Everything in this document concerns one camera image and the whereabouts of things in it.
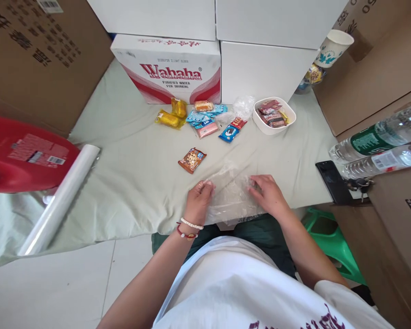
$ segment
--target clear plastic bag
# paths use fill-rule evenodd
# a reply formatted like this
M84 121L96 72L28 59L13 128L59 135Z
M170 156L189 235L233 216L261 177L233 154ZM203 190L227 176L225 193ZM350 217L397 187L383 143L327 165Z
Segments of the clear plastic bag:
M248 192L251 185L249 176L242 174L234 163L225 161L222 169L207 180L212 181L216 189L207 212L206 225L220 222L233 225L264 212Z
M236 117L248 121L253 114L255 98L252 96L241 96L236 98L233 106L228 112L216 116L216 121L221 127L226 127Z

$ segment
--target purple print on shirt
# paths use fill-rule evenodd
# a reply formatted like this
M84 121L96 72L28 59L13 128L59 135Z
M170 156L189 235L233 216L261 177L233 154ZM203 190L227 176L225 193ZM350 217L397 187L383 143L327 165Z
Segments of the purple print on shirt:
M300 327L300 329L345 329L346 326L344 323L339 324L337 317L333 316L330 313L330 309L327 306L327 304L324 304L327 308L327 314L321 316L321 320L318 321L320 325L318 325L316 320L312 320L311 323L306 323L306 328ZM254 322L250 324L249 329L259 329L260 322ZM273 327L267 327L265 326L265 329L274 329Z

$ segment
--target red string bracelet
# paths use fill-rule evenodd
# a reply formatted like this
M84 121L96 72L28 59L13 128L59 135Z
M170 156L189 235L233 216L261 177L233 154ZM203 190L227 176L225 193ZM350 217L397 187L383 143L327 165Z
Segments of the red string bracelet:
M198 237L198 234L193 234L193 233L189 235L184 234L183 232L179 230L179 226L181 225L181 223L177 222L177 224L178 224L177 231L181 235L182 238L187 238L187 241L192 241L193 239Z

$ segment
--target bed sheet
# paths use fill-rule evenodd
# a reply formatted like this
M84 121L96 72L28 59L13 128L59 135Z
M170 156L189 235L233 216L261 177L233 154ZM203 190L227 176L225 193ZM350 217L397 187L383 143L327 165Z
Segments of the bed sheet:
M264 135L250 120L230 144L218 133L198 139L188 125L177 131L155 124L158 111L170 106L146 104L114 60L69 137L100 147L100 158L42 255L171 232L187 191L218 172L226 159L237 164L240 175L272 174L292 208L331 202L314 164L328 159L336 140L313 92L293 96L289 105L297 120L281 134ZM192 147L207 157L190 175L178 160ZM41 197L42 192L0 194L0 265L17 258L43 212Z

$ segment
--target left hand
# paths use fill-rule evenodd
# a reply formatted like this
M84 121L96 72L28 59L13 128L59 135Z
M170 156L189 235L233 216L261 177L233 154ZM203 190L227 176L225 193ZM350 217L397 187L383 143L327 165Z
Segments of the left hand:
M184 219L195 225L204 226L207 208L215 194L216 186L211 181L201 180L187 193Z

